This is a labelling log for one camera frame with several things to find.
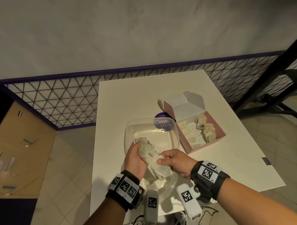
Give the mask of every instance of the purple round sticker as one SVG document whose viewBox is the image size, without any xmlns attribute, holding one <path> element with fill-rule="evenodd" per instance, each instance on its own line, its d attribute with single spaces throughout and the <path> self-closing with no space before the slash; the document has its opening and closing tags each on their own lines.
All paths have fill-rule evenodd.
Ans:
<svg viewBox="0 0 297 225">
<path fill-rule="evenodd" d="M 155 127 L 158 129 L 164 129 L 164 131 L 171 131 L 174 128 L 175 119 L 173 119 L 173 122 L 167 118 L 173 119 L 168 113 L 158 113 L 154 119 Z"/>
</svg>

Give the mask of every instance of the white sensor device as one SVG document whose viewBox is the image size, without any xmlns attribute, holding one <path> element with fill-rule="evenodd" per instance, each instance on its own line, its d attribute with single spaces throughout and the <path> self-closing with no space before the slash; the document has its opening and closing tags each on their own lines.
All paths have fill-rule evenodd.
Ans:
<svg viewBox="0 0 297 225">
<path fill-rule="evenodd" d="M 202 209 L 196 198 L 200 197 L 200 191 L 197 187 L 189 187 L 187 184 L 181 184 L 177 188 L 177 193 L 181 203 L 190 220 L 196 220 L 202 216 Z"/>
<path fill-rule="evenodd" d="M 159 193 L 155 190 L 147 190 L 145 196 L 145 206 L 143 221 L 146 223 L 158 222 L 158 209 L 159 209 Z"/>
</svg>

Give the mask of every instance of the open cardboard box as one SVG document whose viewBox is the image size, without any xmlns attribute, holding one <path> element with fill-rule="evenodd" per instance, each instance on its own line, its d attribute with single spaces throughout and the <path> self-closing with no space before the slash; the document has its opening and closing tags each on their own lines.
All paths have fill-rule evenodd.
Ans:
<svg viewBox="0 0 297 225">
<path fill-rule="evenodd" d="M 179 95 L 171 96 L 162 100 L 159 99 L 158 105 L 163 112 L 168 113 L 173 119 L 176 120 L 179 140 L 187 154 L 212 145 L 226 136 L 225 132 L 217 124 L 214 118 L 205 110 L 203 97 L 201 95 L 190 91 L 185 91 Z M 193 149 L 178 126 L 178 123 L 183 121 L 187 121 L 187 124 L 193 123 L 197 116 L 201 114 L 206 116 L 207 123 L 212 123 L 214 125 L 216 130 L 216 140 Z"/>
</svg>

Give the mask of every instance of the forearm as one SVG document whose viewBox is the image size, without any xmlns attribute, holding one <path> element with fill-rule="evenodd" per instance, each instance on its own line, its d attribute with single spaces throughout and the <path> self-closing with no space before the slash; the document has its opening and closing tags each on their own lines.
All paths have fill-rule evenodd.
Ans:
<svg viewBox="0 0 297 225">
<path fill-rule="evenodd" d="M 84 225 L 122 225 L 126 211 L 113 199 L 105 198 Z"/>
<path fill-rule="evenodd" d="M 242 225 L 296 224 L 297 214 L 232 179 L 226 179 L 218 203 Z"/>
</svg>

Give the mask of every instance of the white table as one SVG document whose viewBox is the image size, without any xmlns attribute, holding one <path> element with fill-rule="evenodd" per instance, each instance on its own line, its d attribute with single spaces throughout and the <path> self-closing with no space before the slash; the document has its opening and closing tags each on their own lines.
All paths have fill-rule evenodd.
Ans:
<svg viewBox="0 0 297 225">
<path fill-rule="evenodd" d="M 284 186 L 264 154 L 203 70 L 102 81 L 99 84 L 90 215 L 104 200 L 107 186 L 123 169 L 124 134 L 129 120 L 153 118 L 160 98 L 191 91 L 204 98 L 206 110 L 226 133 L 211 146 L 191 153 L 196 160 L 219 165 L 234 180 L 256 191 Z M 179 177 L 178 184 L 188 182 Z M 159 216 L 183 210 L 176 191 L 159 207 Z M 124 224 L 143 214 L 143 207 L 128 211 Z"/>
</svg>

